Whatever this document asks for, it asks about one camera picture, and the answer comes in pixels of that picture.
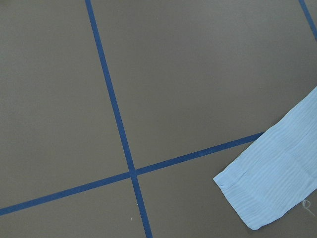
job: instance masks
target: blue painter's tape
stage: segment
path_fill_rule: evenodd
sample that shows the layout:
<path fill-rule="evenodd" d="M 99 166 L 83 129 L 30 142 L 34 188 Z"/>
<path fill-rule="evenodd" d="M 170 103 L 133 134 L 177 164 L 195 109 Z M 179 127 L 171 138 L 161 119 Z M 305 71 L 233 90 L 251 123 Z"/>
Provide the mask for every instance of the blue painter's tape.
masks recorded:
<path fill-rule="evenodd" d="M 117 123 L 117 127 L 119 130 L 125 158 L 127 160 L 129 171 L 132 171 L 132 170 L 135 170 L 135 168 L 134 168 L 134 164 L 133 164 L 133 160 L 132 160 L 132 156 L 131 156 L 131 152 L 130 152 L 130 147 L 129 147 L 128 140 L 127 140 L 127 137 L 125 134 L 122 118 L 121 118 L 120 111 L 119 111 L 118 102 L 117 102 L 117 99 L 115 97 L 115 93 L 114 93 L 108 65 L 106 62 L 105 53 L 104 53 L 103 46 L 101 43 L 101 39 L 100 39 L 99 31 L 97 28 L 97 23 L 96 23 L 93 7 L 91 5 L 90 0 L 86 0 L 86 6 L 87 6 L 89 19 L 90 19 L 91 28 L 93 30 L 93 34 L 94 34 L 94 38 L 95 38 L 95 42 L 96 42 L 96 46 L 97 46 L 97 51 L 99 54 L 100 63 L 101 63 L 102 69 L 103 69 L 103 73 L 104 73 L 104 77 L 105 77 L 105 81 L 106 81 L 112 109 L 114 112 L 115 121 Z"/>
<path fill-rule="evenodd" d="M 145 174 L 145 173 L 148 173 L 151 171 L 159 170 L 159 169 L 162 169 L 162 168 L 165 168 L 168 166 L 172 166 L 172 165 L 176 165 L 176 164 L 188 161 L 188 160 L 192 160 L 192 159 L 204 156 L 204 155 L 212 154 L 212 153 L 215 153 L 215 152 L 218 152 L 221 150 L 229 149 L 231 147 L 235 147 L 238 145 L 249 143 L 249 142 L 252 142 L 252 141 L 255 141 L 256 139 L 258 139 L 262 134 L 263 134 L 263 132 L 255 134 L 255 135 L 250 135 L 250 136 L 238 139 L 238 140 L 230 141 L 230 142 L 227 142 L 227 143 L 224 143 L 221 145 L 216 145 L 214 147 L 200 150 L 200 151 L 197 151 L 197 152 L 194 152 L 191 154 L 187 154 L 187 155 L 176 157 L 176 158 L 173 158 L 170 160 L 159 162 L 157 164 L 153 164 L 153 165 L 149 165 L 149 166 L 146 166 L 143 168 L 139 168 L 136 170 L 137 175 L 142 175 L 142 174 Z"/>
<path fill-rule="evenodd" d="M 153 236 L 152 236 L 152 231 L 151 231 L 151 227 L 150 227 L 150 223 L 149 223 L 149 218 L 148 218 L 147 211 L 145 209 L 145 204 L 144 204 L 143 197 L 141 194 L 141 189 L 140 189 L 138 178 L 135 176 L 135 177 L 131 177 L 131 179 L 132 179 L 133 189 L 134 189 L 135 196 L 137 199 L 137 203 L 138 203 L 138 207 L 139 207 L 145 235 L 147 238 L 152 238 Z"/>
<path fill-rule="evenodd" d="M 70 188 L 61 192 L 53 193 L 44 197 L 39 197 L 30 201 L 22 202 L 13 206 L 5 207 L 0 209 L 0 216 L 11 213 L 11 212 L 16 212 L 22 209 L 26 209 L 29 207 L 34 207 L 46 202 L 54 201 L 63 197 L 71 196 L 80 192 L 84 192 L 93 188 L 101 187 L 110 183 L 118 182 L 124 179 L 130 178 L 130 173 L 126 172 L 120 175 L 115 175 L 112 177 L 108 177 L 102 180 L 98 180 L 95 182 L 91 182 L 88 184 L 84 184 L 78 187 Z"/>
<path fill-rule="evenodd" d="M 304 12 L 304 14 L 305 14 L 305 17 L 306 17 L 306 19 L 307 19 L 307 21 L 308 21 L 309 26 L 311 27 L 311 30 L 312 30 L 312 32 L 313 32 L 313 35 L 314 35 L 315 39 L 317 40 L 317 29 L 316 29 L 316 25 L 314 24 L 314 21 L 313 21 L 313 19 L 312 19 L 312 16 L 311 16 L 311 14 L 310 14 L 309 11 L 308 11 L 308 8 L 307 8 L 307 6 L 306 6 L 306 3 L 305 3 L 304 0 L 298 0 L 298 1 L 299 1 L 300 5 L 301 5 L 301 7 L 302 7 L 302 10 L 303 10 L 303 12 Z"/>
<path fill-rule="evenodd" d="M 126 161 L 127 161 L 127 164 L 128 164 L 129 173 L 130 173 L 130 176 L 131 176 L 131 179 L 132 179 L 134 193 L 135 193 L 135 196 L 136 196 L 136 199 L 137 199 L 137 202 L 138 202 L 138 207 L 139 207 L 139 211 L 140 211 L 140 215 L 141 215 L 144 231 L 145 231 L 145 234 L 146 234 L 147 238 L 152 238 L 153 236 L 152 236 L 152 232 L 151 232 L 150 222 L 149 222 L 148 215 L 147 215 L 147 212 L 146 212 L 146 209 L 145 209 L 145 205 L 144 205 L 144 202 L 143 202 L 143 197 L 142 197 L 140 185 L 139 185 L 139 182 L 138 182 L 138 178 L 137 178 L 137 175 L 136 175 L 134 163 L 133 163 L 133 160 L 132 160 L 132 155 L 131 155 L 130 147 L 129 147 L 129 144 L 128 144 L 128 139 L 126 137 L 126 133 L 125 133 L 125 130 L 124 130 L 122 118 L 121 118 L 121 115 L 120 115 L 118 102 L 117 102 L 117 99 L 115 97 L 115 93 L 114 93 L 114 89 L 113 89 L 113 85 L 112 85 L 112 81 L 111 81 L 108 65 L 107 65 L 107 62 L 106 62 L 105 53 L 104 53 L 104 50 L 103 50 L 103 46 L 102 46 L 102 43 L 101 43 L 101 39 L 100 39 L 100 35 L 99 35 L 99 32 L 98 32 L 98 28 L 97 28 L 97 23 L 96 23 L 93 7 L 92 7 L 92 4 L 91 4 L 90 0 L 86 0 L 85 2 L 86 2 L 86 7 L 87 7 L 87 11 L 88 11 L 91 27 L 92 27 L 92 30 L 93 30 L 93 34 L 94 34 L 94 38 L 95 38 L 98 54 L 99 54 L 100 63 L 101 63 L 102 69 L 103 69 L 103 73 L 104 73 L 104 77 L 105 77 L 105 81 L 106 81 L 106 85 L 107 85 L 107 89 L 108 89 L 111 105 L 112 105 L 112 108 L 113 108 L 115 121 L 117 123 L 117 127 L 118 127 L 120 138 L 121 138 L 121 143 L 122 143 L 122 146 L 123 146 L 123 151 L 124 151 L 125 158 L 126 158 Z"/>

